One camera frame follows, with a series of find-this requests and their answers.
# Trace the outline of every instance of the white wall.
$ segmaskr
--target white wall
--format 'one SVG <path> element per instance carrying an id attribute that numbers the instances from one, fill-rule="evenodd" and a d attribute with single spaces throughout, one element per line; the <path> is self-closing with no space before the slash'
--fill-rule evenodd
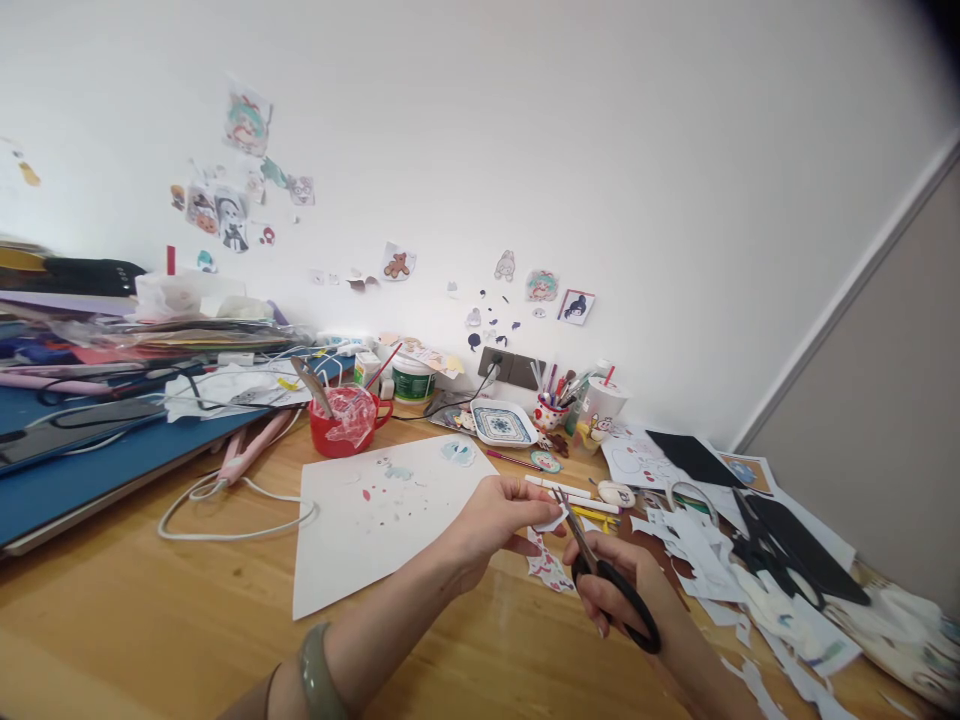
<path id="1" fill-rule="evenodd" d="M 43 179 L 0 230 L 151 269 L 172 243 L 321 328 L 396 329 L 473 359 L 483 288 L 509 349 L 606 356 L 631 414 L 727 446 L 960 114 L 930 40 L 883 0 L 37 2 L 0 7 L 0 135 Z M 171 207 L 227 163 L 227 71 L 275 104 L 269 155 L 312 174 L 272 250 L 230 256 Z M 3 198 L 11 197 L 9 191 Z M 356 296 L 307 284 L 419 252 Z M 497 283 L 500 253 L 518 277 Z M 533 266 L 599 294 L 535 320 Z M 459 303 L 447 280 L 463 290 Z M 478 302 L 486 315 L 488 305 Z"/>

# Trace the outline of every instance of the pen holder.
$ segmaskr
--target pen holder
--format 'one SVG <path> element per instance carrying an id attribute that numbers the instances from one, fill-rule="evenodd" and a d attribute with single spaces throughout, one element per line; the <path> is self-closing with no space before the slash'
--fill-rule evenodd
<path id="1" fill-rule="evenodd" d="M 557 425 L 570 412 L 570 408 L 554 407 L 543 401 L 542 396 L 537 396 L 537 408 L 533 411 L 533 424 L 537 430 L 550 432 L 557 429 Z"/>
<path id="2" fill-rule="evenodd" d="M 336 418 L 310 401 L 310 435 L 313 446 L 328 458 L 350 457 L 370 447 L 373 434 L 393 416 L 393 403 L 371 395 L 358 385 L 328 388 L 327 398 Z M 387 414 L 377 417 L 381 407 Z"/>

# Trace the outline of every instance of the black scissors handle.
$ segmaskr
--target black scissors handle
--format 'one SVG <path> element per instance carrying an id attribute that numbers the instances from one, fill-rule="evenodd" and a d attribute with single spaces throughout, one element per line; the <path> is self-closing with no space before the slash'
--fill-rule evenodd
<path id="1" fill-rule="evenodd" d="M 583 555 L 578 555 L 577 559 L 573 563 L 573 583 L 576 585 L 577 578 L 581 575 L 590 575 L 590 568 L 587 566 L 587 561 L 583 559 Z M 637 614 L 640 616 L 640 619 L 643 620 L 643 624 L 647 626 L 647 630 L 650 632 L 650 636 L 647 637 L 643 633 L 634 628 L 630 627 L 626 623 L 623 626 L 627 630 L 627 635 L 630 636 L 630 639 L 633 640 L 637 646 L 644 652 L 649 653 L 650 655 L 656 655 L 660 652 L 662 644 L 660 642 L 660 630 L 657 628 L 657 624 L 653 621 L 653 615 L 650 614 L 650 611 L 647 609 L 647 604 L 643 601 L 643 598 L 637 593 L 637 589 L 633 587 L 627 580 L 617 572 L 617 569 L 613 567 L 606 560 L 597 559 L 597 575 L 604 580 L 609 581 L 613 584 L 617 590 L 627 599 L 627 602 L 633 606 L 633 609 L 637 611 Z M 610 613 L 605 610 L 601 610 L 604 617 L 607 618 L 607 622 L 612 623 L 613 618 L 610 617 Z"/>

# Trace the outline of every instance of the red mug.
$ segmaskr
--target red mug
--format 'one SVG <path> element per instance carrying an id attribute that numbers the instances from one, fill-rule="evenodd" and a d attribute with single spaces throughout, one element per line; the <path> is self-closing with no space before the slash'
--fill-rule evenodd
<path id="1" fill-rule="evenodd" d="M 387 420 L 393 417 L 393 402 L 390 400 L 380 400 L 380 398 L 370 394 L 359 386 L 354 385 L 327 389 L 327 397 L 330 400 L 334 412 L 340 414 L 353 402 L 358 393 L 363 393 L 366 398 L 357 400 L 357 403 L 372 403 L 374 410 L 370 418 L 369 429 L 357 445 L 354 445 L 351 440 L 342 438 L 331 440 L 328 437 L 330 431 L 338 427 L 340 422 L 327 417 L 327 414 L 317 406 L 316 400 L 310 401 L 310 434 L 313 436 L 313 446 L 321 455 L 325 455 L 328 458 L 340 458 L 350 457 L 351 455 L 363 452 L 370 447 L 370 443 L 373 442 L 373 433 L 386 425 Z M 387 414 L 378 418 L 377 413 L 380 411 L 380 408 L 384 406 L 387 408 Z"/>

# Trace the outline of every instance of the hand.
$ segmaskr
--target hand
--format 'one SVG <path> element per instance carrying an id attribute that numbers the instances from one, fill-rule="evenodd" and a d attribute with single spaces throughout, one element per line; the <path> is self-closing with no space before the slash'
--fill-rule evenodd
<path id="1" fill-rule="evenodd" d="M 657 561 L 644 548 L 598 532 L 589 532 L 585 537 L 597 559 L 606 560 L 628 582 L 635 582 L 637 592 L 641 597 L 645 597 L 645 592 L 649 593 L 651 591 L 658 596 L 662 596 L 664 587 L 667 592 L 673 594 L 673 588 L 663 577 L 663 571 L 660 570 Z M 580 546 L 576 540 L 572 540 L 563 552 L 563 564 L 573 565 L 579 554 Z M 580 600 L 583 602 L 584 610 L 587 611 L 587 617 L 593 621 L 597 630 L 600 631 L 600 637 L 605 638 L 610 633 L 610 623 L 602 611 L 611 615 L 614 627 L 624 635 L 627 635 L 624 625 L 629 625 L 644 635 L 650 634 L 637 611 L 633 609 L 633 606 L 613 583 L 595 575 L 581 575 L 577 580 L 577 592 L 580 593 Z M 676 601 L 676 598 L 674 598 L 674 601 L 680 612 L 685 614 L 679 601 Z"/>
<path id="2" fill-rule="evenodd" d="M 515 533 L 530 525 L 556 520 L 560 506 L 546 490 L 517 478 L 488 475 L 463 510 L 437 539 L 459 564 L 459 592 L 480 582 L 491 556 L 501 548 L 526 557 L 539 557 L 540 548 Z M 562 525 L 553 531 L 563 537 Z"/>

